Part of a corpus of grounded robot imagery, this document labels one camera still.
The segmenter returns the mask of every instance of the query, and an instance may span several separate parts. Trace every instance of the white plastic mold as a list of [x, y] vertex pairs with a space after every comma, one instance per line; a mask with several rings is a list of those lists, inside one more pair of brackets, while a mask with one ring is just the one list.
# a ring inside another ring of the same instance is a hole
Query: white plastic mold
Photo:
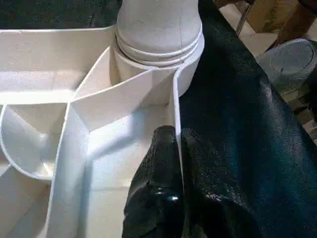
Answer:
[[179, 140], [178, 97], [203, 37], [182, 64], [157, 68], [127, 59], [114, 32], [0, 32], [0, 237], [121, 237], [153, 131], [173, 125]]

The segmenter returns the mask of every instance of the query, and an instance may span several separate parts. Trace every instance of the metal rod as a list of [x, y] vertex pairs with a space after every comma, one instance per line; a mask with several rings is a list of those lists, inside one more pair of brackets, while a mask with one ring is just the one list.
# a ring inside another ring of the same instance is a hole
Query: metal rod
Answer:
[[247, 16], [249, 14], [249, 11], [251, 9], [252, 5], [248, 4], [247, 8], [244, 10], [244, 12], [242, 13], [242, 16], [239, 20], [239, 23], [238, 23], [238, 26], [237, 26], [237, 29], [236, 29], [236, 33], [237, 35], [239, 36], [241, 31], [242, 31], [242, 27], [244, 25], [244, 23], [246, 22], [246, 19], [247, 19]]

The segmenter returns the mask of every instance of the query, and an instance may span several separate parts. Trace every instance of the white plastic surface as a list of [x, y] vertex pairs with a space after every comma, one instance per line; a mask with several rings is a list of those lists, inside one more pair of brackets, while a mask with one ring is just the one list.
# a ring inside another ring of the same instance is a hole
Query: white plastic surface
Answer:
[[178, 97], [203, 36], [182, 64], [157, 68], [128, 59], [114, 32], [0, 34], [9, 58], [0, 57], [1, 238], [121, 237], [128, 188], [153, 131], [173, 125], [179, 141]]

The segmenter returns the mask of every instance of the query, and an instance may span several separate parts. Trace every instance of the white pipe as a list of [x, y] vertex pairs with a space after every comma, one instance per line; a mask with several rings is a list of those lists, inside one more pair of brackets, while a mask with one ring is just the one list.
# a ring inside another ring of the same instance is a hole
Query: white pipe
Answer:
[[121, 50], [142, 64], [183, 62], [202, 34], [198, 0], [123, 0], [117, 19]]

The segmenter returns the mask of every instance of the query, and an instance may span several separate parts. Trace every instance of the gloved hand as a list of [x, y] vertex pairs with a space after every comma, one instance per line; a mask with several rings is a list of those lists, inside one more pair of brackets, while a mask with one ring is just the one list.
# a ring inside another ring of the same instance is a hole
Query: gloved hand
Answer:
[[155, 130], [124, 208], [123, 238], [181, 238], [183, 183], [172, 126]]

